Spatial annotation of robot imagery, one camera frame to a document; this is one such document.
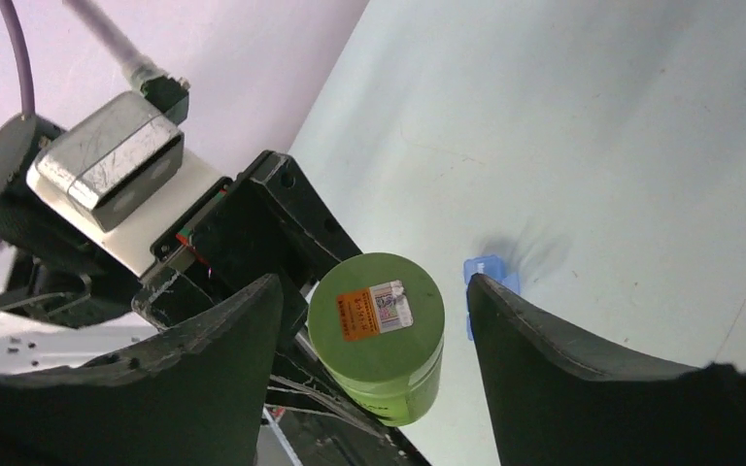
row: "blue object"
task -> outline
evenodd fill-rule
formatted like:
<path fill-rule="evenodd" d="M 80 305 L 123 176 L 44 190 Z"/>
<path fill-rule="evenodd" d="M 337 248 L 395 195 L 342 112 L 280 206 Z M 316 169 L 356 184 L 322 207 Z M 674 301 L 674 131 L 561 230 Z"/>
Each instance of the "blue object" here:
<path fill-rule="evenodd" d="M 507 275 L 507 266 L 497 255 L 484 255 L 464 261 L 464 284 L 470 283 L 470 279 L 476 274 L 484 274 L 501 283 L 516 294 L 522 291 L 519 274 Z M 467 310 L 467 339 L 473 341 L 473 331 L 470 329 L 470 310 Z"/>

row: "white table surface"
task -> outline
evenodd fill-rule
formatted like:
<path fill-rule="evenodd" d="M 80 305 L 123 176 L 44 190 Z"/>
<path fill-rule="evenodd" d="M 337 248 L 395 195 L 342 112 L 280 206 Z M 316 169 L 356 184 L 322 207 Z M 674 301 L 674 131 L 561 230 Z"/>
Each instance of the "white table surface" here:
<path fill-rule="evenodd" d="M 372 0 L 291 153 L 443 290 L 441 389 L 404 429 L 436 466 L 497 464 L 464 331 L 485 250 L 614 342 L 746 368 L 746 2 Z"/>

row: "orange label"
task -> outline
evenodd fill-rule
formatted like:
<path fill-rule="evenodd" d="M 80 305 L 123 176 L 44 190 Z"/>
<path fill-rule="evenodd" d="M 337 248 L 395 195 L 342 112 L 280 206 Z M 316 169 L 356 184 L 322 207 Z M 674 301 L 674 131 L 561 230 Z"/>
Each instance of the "orange label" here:
<path fill-rule="evenodd" d="M 375 337 L 379 331 L 379 320 L 376 318 L 376 303 L 370 296 L 370 289 L 360 289 L 345 293 L 336 298 L 339 308 L 339 323 L 346 342 L 355 342 L 368 337 Z"/>

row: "barcode label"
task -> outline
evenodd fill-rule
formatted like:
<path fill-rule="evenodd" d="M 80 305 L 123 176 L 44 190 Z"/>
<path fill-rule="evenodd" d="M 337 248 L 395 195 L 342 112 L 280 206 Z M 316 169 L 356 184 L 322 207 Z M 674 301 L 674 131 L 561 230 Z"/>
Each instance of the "barcode label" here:
<path fill-rule="evenodd" d="M 413 325 L 413 313 L 407 302 L 401 280 L 371 286 L 370 297 L 376 308 L 379 333 L 387 333 Z"/>

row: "green cylinder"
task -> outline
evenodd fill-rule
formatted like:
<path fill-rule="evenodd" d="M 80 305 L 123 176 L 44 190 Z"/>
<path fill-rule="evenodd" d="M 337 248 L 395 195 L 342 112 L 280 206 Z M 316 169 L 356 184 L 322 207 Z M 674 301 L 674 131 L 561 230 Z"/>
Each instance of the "green cylinder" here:
<path fill-rule="evenodd" d="M 308 329 L 327 370 L 383 424 L 415 422 L 433 405 L 445 311 L 419 265 L 380 252 L 342 262 L 317 286 Z"/>

